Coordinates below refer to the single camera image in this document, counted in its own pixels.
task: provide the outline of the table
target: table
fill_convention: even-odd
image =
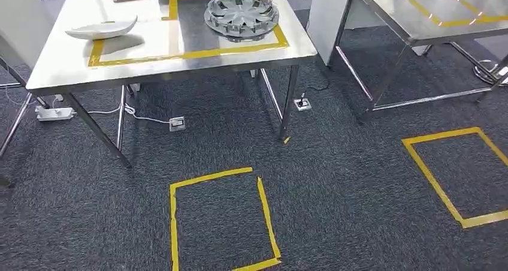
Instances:
[[[26,88],[35,95],[62,94],[95,135],[130,167],[121,152],[123,109],[130,84],[250,70],[253,76],[262,76],[267,85],[281,123],[279,137],[283,139],[299,65],[311,62],[317,51],[287,0],[273,0],[280,12],[279,25],[273,32],[241,42],[218,35],[205,24],[203,14],[208,1],[66,0]],[[90,42],[65,34],[71,28],[135,15],[138,23],[122,37]],[[264,68],[288,66],[288,92],[281,109]],[[116,144],[72,94],[115,86],[122,87]]]
[[[340,40],[352,0],[347,0],[344,16],[340,22],[336,38],[336,50],[353,74],[355,80],[370,100],[370,111],[390,109],[394,107],[443,100],[464,95],[479,94],[493,91],[508,77],[496,77],[499,70],[487,70],[477,59],[462,49],[456,41],[508,34],[508,0],[362,0],[386,25],[388,25],[406,44],[399,53],[397,63],[390,69],[380,86],[371,92],[359,77],[356,69],[349,62],[340,48]],[[432,44],[451,43],[471,63],[483,71],[493,81],[489,88],[443,94],[399,103],[378,105],[384,91],[392,83],[409,47],[427,46],[425,53],[430,51]],[[508,55],[500,62],[500,68],[508,64]]]

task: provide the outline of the table top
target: table top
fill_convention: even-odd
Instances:
[[[208,1],[66,0],[26,88],[35,95],[112,88],[215,71],[284,67],[309,62],[317,54],[287,0],[273,0],[280,13],[273,31],[240,42],[206,25]],[[65,33],[134,16],[138,23],[121,37],[86,41]]]
[[[363,0],[407,44],[508,34],[508,0]]]

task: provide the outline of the electrical cable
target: electrical cable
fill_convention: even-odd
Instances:
[[[314,90],[316,92],[319,92],[319,91],[323,91],[323,90],[327,90],[329,87],[330,87],[330,79],[325,76],[326,78],[326,86],[323,87],[323,88],[316,88],[316,87],[312,87],[312,86],[307,86],[305,89],[304,89],[304,92],[302,92],[302,95],[300,97],[300,101],[298,102],[298,105],[299,106],[302,106],[303,105],[303,98],[305,98],[305,94],[311,89],[311,90]]]
[[[111,111],[91,111],[91,112],[88,112],[88,114],[102,114],[102,115],[108,115],[108,114],[112,114],[112,113],[115,113],[117,111],[120,111],[120,106],[118,106],[118,108],[114,109],[114,110],[111,110]],[[139,119],[139,120],[148,120],[148,121],[154,121],[154,122],[159,122],[159,123],[162,123],[162,124],[170,124],[169,121],[162,121],[162,120],[158,120],[158,119],[154,119],[154,118],[148,118],[148,117],[140,117],[140,116],[137,116],[136,115],[136,109],[134,109],[134,107],[130,106],[129,104],[125,103],[125,112],[129,115],[132,115],[132,117],[136,118],[136,119]]]
[[[9,92],[7,91],[7,87],[4,88],[5,89],[5,96],[7,97],[7,99],[9,101],[11,101],[12,103],[14,103],[15,105],[18,105],[18,106],[21,106],[23,105],[23,103],[19,103],[19,102],[15,102],[14,100],[12,100],[10,97],[9,97]],[[28,103],[28,105],[32,105],[33,103],[36,103],[37,100],[33,100],[32,102]]]

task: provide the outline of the white cable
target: white cable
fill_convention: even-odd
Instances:
[[[16,104],[16,105],[23,105],[23,103],[19,103],[19,102],[15,102],[14,100],[12,100],[10,97],[9,97],[9,92],[7,92],[7,87],[5,87],[5,96],[7,97],[7,99],[9,99],[9,101],[11,101],[12,103]],[[32,105],[33,103],[37,102],[37,100],[34,100],[30,103],[28,103],[28,105]]]
[[[130,115],[132,115],[132,117],[139,119],[139,120],[154,121],[154,122],[159,122],[162,124],[169,124],[170,123],[169,121],[162,121],[162,120],[148,118],[148,117],[138,117],[138,116],[136,116],[136,109],[134,109],[134,107],[129,106],[129,104],[127,104],[127,103],[125,103],[125,112],[129,113]]]
[[[120,110],[120,106],[118,106],[117,109],[114,109],[114,110],[111,110],[111,111],[91,111],[91,112],[88,112],[88,114],[102,114],[102,115],[107,115],[107,114],[112,114],[112,113],[115,113],[117,111]],[[154,121],[154,122],[159,122],[159,123],[162,123],[162,124],[169,124],[170,122],[169,121],[162,121],[162,120],[158,120],[158,119],[153,119],[153,118],[148,118],[148,117],[139,117],[136,115],[136,109],[134,109],[134,107],[130,106],[129,104],[125,103],[125,112],[127,114],[130,114],[132,115],[132,117],[136,118],[136,119],[139,119],[139,120],[148,120],[148,121]]]
[[[120,110],[120,106],[112,111],[90,111],[88,114],[112,114]]]

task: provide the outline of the yellow tape square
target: yellow tape square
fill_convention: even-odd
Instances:
[[[238,168],[238,169],[232,169],[227,171],[222,171],[218,173],[213,173],[209,175],[204,175],[200,177],[196,177],[193,179],[173,183],[170,185],[170,207],[171,207],[171,224],[170,224],[170,234],[171,234],[171,261],[173,262],[173,271],[179,270],[179,259],[178,259],[178,235],[177,235],[177,226],[176,226],[176,189],[183,186],[189,186],[193,184],[197,184],[203,181],[207,180],[213,180],[218,179],[225,176],[231,176],[235,174],[242,174],[242,173],[248,173],[252,172],[252,167],[245,167],[245,168]],[[259,198],[261,199],[261,204],[263,206],[263,213],[265,215],[265,221],[267,223],[268,228],[268,235],[270,237],[270,244],[273,250],[274,258],[268,259],[256,264],[239,267],[234,270],[240,270],[240,271],[255,271],[255,270],[261,270],[264,268],[268,268],[271,266],[275,266],[280,261],[280,249],[277,246],[277,242],[275,241],[275,234],[273,233],[273,227],[271,225],[271,218],[270,218],[270,210],[268,208],[268,201],[267,196],[265,195],[265,189],[263,187],[263,182],[260,177],[258,177],[258,191],[259,191]]]
[[[178,20],[178,1],[179,0],[169,0],[170,10],[169,15],[167,17],[162,17],[162,21],[169,20]],[[240,46],[240,47],[229,47],[229,48],[221,48],[221,49],[211,49],[211,50],[199,50],[199,51],[190,51],[184,52],[181,55],[168,55],[168,56],[149,56],[143,58],[127,58],[120,60],[110,60],[110,61],[102,61],[101,55],[104,49],[104,40],[94,40],[92,51],[90,53],[90,59],[88,62],[89,67],[94,66],[110,66],[110,65],[122,65],[122,64],[133,64],[140,62],[150,62],[150,61],[162,61],[169,59],[193,59],[193,58],[206,58],[212,56],[219,56],[224,54],[231,53],[244,53],[244,52],[255,52],[265,49],[275,49],[275,48],[284,48],[289,46],[288,40],[284,36],[280,25],[275,26],[273,29],[274,35],[277,38],[276,43],[267,43],[267,44],[259,44],[252,46]]]
[[[456,137],[456,136],[462,136],[467,134],[478,134],[482,140],[494,151],[494,153],[504,162],[504,164],[508,167],[508,158],[505,156],[505,154],[502,153],[501,150],[499,150],[496,145],[490,140],[490,138],[483,133],[483,131],[479,127],[471,127],[461,130],[454,130],[454,131],[446,131],[442,133],[436,133],[431,135],[424,135],[424,136],[418,136],[418,137],[412,137],[412,138],[406,138],[402,139],[402,142],[406,149],[409,151],[409,154],[411,157],[416,161],[416,164],[418,167],[422,170],[425,177],[429,181],[429,183],[434,187],[434,190],[436,191],[437,195],[441,198],[444,205],[448,208],[450,213],[453,215],[455,220],[459,221],[463,228],[470,228],[478,225],[493,223],[501,220],[508,219],[508,210],[501,211],[501,212],[495,212],[490,213],[486,215],[481,216],[475,216],[471,218],[463,218],[460,213],[457,211],[453,203],[450,201],[450,198],[446,195],[446,193],[443,191],[439,183],[437,183],[436,179],[434,178],[434,175],[430,172],[430,169],[425,165],[422,158],[416,153],[416,150],[412,146],[416,143],[422,143],[427,141],[433,141],[443,138],[449,138],[449,137]]]
[[[468,10],[471,11],[472,18],[468,20],[442,20],[439,18],[438,14],[433,14],[429,10],[427,10],[421,3],[417,0],[407,0],[411,5],[413,5],[422,15],[429,18],[434,24],[439,27],[448,28],[448,27],[456,27],[456,26],[464,26],[464,25],[475,25],[481,23],[492,23],[508,20],[508,14],[502,16],[489,16],[484,14],[479,8],[475,7],[473,4],[469,3],[467,0],[456,0],[461,5],[465,6]]]

